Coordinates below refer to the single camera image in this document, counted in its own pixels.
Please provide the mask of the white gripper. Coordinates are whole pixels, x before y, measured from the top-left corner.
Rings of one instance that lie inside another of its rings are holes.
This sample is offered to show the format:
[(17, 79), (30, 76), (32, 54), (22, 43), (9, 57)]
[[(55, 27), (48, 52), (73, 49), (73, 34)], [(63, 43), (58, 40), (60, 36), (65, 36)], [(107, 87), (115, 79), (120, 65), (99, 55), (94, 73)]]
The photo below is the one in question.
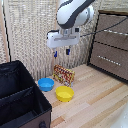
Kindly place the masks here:
[[(57, 47), (76, 45), (80, 39), (80, 29), (60, 29), (51, 30), (47, 33), (47, 46), (51, 49)], [(70, 55), (70, 48), (66, 49), (66, 55)], [(57, 58), (58, 52), (54, 51), (54, 57)]]

